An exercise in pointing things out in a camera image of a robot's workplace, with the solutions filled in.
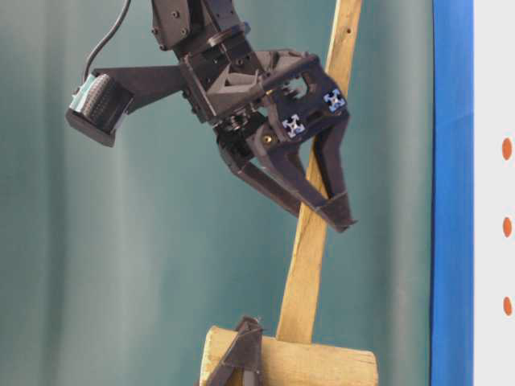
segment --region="blue panel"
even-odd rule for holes
[[[434,0],[433,386],[473,382],[472,3]]]

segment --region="wooden block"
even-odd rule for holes
[[[200,369],[200,386],[220,362],[235,331],[213,327],[206,338]],[[377,386],[376,359],[372,352],[319,344],[287,343],[263,337],[264,386]],[[241,385],[236,374],[228,386]]]

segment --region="orange dot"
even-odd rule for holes
[[[505,158],[506,161],[508,161],[512,156],[512,151],[513,147],[511,140],[509,138],[505,138],[502,142],[502,156]]]
[[[510,237],[512,234],[512,220],[508,217],[502,222],[502,230],[505,233],[506,237]]]
[[[504,306],[505,306],[505,313],[508,316],[511,316],[513,313],[513,307],[512,307],[512,301],[508,297],[505,298]]]

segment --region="wooden log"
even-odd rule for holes
[[[361,0],[338,0],[336,2],[327,70],[345,95],[348,93],[350,83],[360,14]],[[326,195],[313,152],[310,154],[307,179]],[[281,318],[276,333],[278,340],[297,343],[311,342],[319,298],[320,270],[326,233],[326,223],[307,205],[302,204],[293,257],[282,298]]]
[[[235,331],[213,327],[206,338],[200,386],[220,362]],[[371,352],[319,344],[281,342],[263,337],[262,364],[265,386],[377,386],[376,359]],[[241,373],[230,385],[241,386]]]

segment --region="small black object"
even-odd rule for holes
[[[70,125],[113,146],[125,113],[182,91],[199,120],[214,127],[220,155],[238,178],[294,216],[304,202],[338,232],[353,224],[340,160],[347,101],[319,58],[254,51],[232,1],[152,0],[152,10],[153,35],[179,64],[94,70],[68,110]],[[304,95],[294,81],[304,84]],[[97,93],[103,84],[110,91]],[[306,180],[299,159],[310,138],[328,199]]]
[[[231,347],[211,373],[206,386],[225,386],[235,370],[243,370],[243,386],[262,386],[261,346],[263,328],[245,316],[237,325]]]

